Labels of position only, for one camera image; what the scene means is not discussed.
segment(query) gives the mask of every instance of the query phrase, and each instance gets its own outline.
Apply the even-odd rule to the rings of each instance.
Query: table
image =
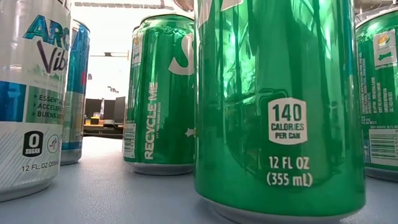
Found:
[[[195,192],[192,175],[130,173],[121,148],[122,140],[85,137],[81,161],[61,167],[47,190],[0,203],[0,223],[232,224]],[[366,206],[338,223],[397,224],[398,184],[366,183]]]

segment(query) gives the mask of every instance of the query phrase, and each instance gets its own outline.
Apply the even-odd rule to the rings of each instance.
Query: yellow object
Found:
[[[381,37],[379,37],[379,39],[377,40],[377,43],[379,45],[384,45],[388,42],[389,39],[390,39],[390,37],[387,34],[384,34]]]
[[[138,43],[139,43],[139,38],[138,38],[138,37],[135,37],[135,38],[134,38],[134,44],[137,45]]]

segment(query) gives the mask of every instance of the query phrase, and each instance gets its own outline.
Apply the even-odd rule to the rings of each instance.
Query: can lid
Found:
[[[365,23],[367,23],[367,22],[369,22],[369,21],[371,21],[371,20],[373,20],[373,19],[375,19],[377,17],[384,16],[384,15],[390,13],[390,12],[395,12],[395,11],[398,11],[398,7],[393,7],[392,9],[381,11],[381,12],[377,13],[376,15],[371,16],[371,17],[361,21],[358,25],[356,25],[355,29],[358,29],[361,25],[363,25],[363,24],[365,24]]]
[[[82,22],[80,22],[79,20],[77,20],[77,19],[73,19],[73,21],[75,21],[75,22],[77,22],[77,23],[79,23],[80,25],[82,25],[83,27],[86,27],[86,29],[88,30],[88,32],[90,32],[90,29],[86,26],[86,24],[84,24],[84,23],[82,23]]]
[[[133,30],[132,30],[132,32],[134,32],[134,31],[136,31],[136,29],[138,29],[140,26],[136,26]]]
[[[155,14],[155,15],[150,15],[150,16],[146,16],[141,20],[141,23],[144,22],[145,20],[152,18],[152,17],[157,17],[157,16],[166,16],[166,15],[176,15],[176,16],[183,16],[186,17],[188,19],[193,20],[193,16],[189,15],[189,14],[182,14],[182,13],[177,13],[177,12],[165,12],[165,13],[159,13],[159,14]]]

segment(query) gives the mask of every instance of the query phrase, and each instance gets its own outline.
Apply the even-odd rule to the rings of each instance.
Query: blue can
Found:
[[[74,164],[81,158],[88,52],[90,51],[90,30],[87,26],[77,20],[72,20],[71,30],[61,166]]]

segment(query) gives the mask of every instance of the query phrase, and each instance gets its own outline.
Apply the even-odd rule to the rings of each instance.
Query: black monitor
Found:
[[[114,122],[124,123],[124,113],[126,112],[126,97],[117,97],[114,103]]]
[[[106,119],[114,119],[114,100],[104,101],[104,120]]]
[[[101,112],[101,100],[86,99],[85,115],[90,119],[95,112]]]

